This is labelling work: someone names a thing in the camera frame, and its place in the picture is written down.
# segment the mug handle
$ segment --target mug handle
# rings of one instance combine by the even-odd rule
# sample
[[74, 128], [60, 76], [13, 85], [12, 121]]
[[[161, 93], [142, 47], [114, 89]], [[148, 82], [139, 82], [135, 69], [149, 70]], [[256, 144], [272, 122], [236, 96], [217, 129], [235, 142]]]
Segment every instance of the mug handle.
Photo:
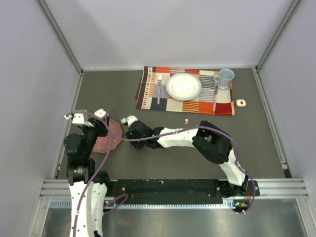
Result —
[[219, 77], [218, 75], [214, 76], [214, 81], [217, 82], [217, 83], [218, 83], [218, 77]]

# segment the striped placemat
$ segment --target striped placemat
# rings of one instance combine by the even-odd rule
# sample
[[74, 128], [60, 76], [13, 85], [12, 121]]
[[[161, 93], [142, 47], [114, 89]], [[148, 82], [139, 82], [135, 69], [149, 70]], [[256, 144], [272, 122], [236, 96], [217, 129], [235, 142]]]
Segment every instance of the striped placemat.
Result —
[[[176, 73], [191, 73], [199, 78], [202, 90], [194, 99], [180, 101], [173, 99], [166, 90], [166, 81]], [[157, 74], [162, 74], [160, 104], [157, 104], [158, 82]], [[234, 115], [233, 84], [227, 89], [218, 89], [216, 110], [213, 111], [215, 71], [195, 69], [174, 69], [164, 67], [144, 67], [144, 73], [136, 94], [138, 109], [160, 110], [173, 112], [189, 112], [208, 115]]]

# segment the mug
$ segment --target mug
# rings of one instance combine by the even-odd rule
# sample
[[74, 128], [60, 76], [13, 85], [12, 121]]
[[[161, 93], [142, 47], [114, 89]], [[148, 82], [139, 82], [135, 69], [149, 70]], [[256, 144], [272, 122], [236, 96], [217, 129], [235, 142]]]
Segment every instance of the mug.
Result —
[[217, 82], [219, 88], [226, 89], [234, 76], [235, 73], [232, 70], [224, 68], [219, 71], [219, 75], [214, 76], [214, 80]]

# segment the white plate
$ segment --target white plate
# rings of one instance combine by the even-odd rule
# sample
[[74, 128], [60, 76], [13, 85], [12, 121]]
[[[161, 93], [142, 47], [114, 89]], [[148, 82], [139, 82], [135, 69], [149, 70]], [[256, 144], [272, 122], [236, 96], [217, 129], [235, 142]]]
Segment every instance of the white plate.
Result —
[[192, 100], [201, 92], [201, 82], [190, 73], [177, 73], [166, 82], [166, 89], [170, 96], [177, 100]]

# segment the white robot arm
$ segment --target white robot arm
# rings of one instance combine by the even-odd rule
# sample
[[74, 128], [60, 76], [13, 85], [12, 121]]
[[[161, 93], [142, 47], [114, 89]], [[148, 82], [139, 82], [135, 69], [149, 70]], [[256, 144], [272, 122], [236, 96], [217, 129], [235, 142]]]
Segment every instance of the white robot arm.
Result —
[[[106, 113], [101, 109], [96, 111], [95, 115], [103, 119]], [[65, 118], [72, 119], [73, 123], [80, 125], [83, 131], [82, 135], [70, 134], [64, 140], [68, 156], [67, 176], [72, 197], [70, 237], [73, 236], [73, 231], [76, 231], [77, 237], [102, 237], [104, 199], [108, 190], [106, 182], [108, 176], [105, 171], [100, 172], [99, 178], [90, 183], [83, 196], [79, 211], [77, 211], [77, 207], [84, 188], [94, 174], [94, 161], [90, 158], [92, 148], [97, 137], [106, 136], [108, 131], [101, 121], [94, 118], [87, 119], [83, 113], [75, 113], [73, 116]], [[105, 121], [109, 124], [109, 118], [105, 118]], [[227, 137], [200, 128], [185, 132], [179, 132], [182, 130], [180, 128], [157, 127], [150, 129], [135, 116], [124, 118], [121, 122], [128, 126], [128, 132], [125, 134], [128, 139], [142, 139], [161, 135], [159, 138], [147, 139], [146, 141], [130, 142], [133, 148], [140, 149], [144, 146], [152, 149], [174, 146], [196, 148], [207, 160], [220, 165], [227, 176], [228, 183], [232, 186], [229, 187], [229, 190], [232, 190], [228, 195], [229, 197], [238, 194], [239, 191], [239, 194], [242, 194], [247, 190], [248, 176], [245, 172], [242, 172], [240, 164], [236, 161], [232, 144]], [[223, 133], [207, 121], [202, 121], [200, 126], [211, 127]]]

